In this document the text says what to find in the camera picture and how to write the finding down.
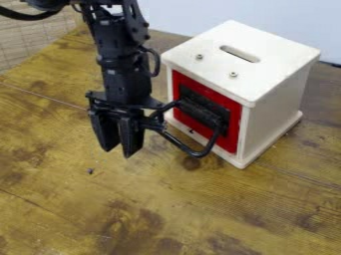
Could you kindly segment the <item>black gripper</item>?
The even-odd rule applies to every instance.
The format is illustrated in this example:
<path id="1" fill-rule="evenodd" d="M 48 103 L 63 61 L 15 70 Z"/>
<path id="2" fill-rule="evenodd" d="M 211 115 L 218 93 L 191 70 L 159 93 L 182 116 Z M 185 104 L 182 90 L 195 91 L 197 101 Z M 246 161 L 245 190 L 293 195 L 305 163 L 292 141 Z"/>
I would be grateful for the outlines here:
<path id="1" fill-rule="evenodd" d="M 104 92 L 95 91 L 88 91 L 86 98 L 90 101 L 88 116 L 102 149 L 111 151 L 122 143 L 124 157 L 130 158 L 143 148 L 145 129 L 166 129 L 167 105 L 151 96 L 136 103 L 115 103 L 107 99 Z"/>

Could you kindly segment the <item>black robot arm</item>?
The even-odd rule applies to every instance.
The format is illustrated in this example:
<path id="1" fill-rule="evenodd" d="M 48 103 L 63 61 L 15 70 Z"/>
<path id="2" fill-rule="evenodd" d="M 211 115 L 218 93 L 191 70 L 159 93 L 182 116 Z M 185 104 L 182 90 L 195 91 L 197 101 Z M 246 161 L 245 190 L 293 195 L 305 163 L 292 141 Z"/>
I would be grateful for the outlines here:
<path id="1" fill-rule="evenodd" d="M 88 116 L 103 150 L 123 148 L 126 157 L 143 147 L 145 133 L 158 125 L 146 109 L 163 104 L 151 97 L 153 77 L 161 72 L 161 55 L 145 47 L 151 38 L 150 23 L 138 0 L 21 0 L 38 9 L 25 14 L 0 6 L 0 15 L 20 21 L 38 21 L 72 7 L 82 14 L 98 48 L 104 89 L 90 91 Z"/>

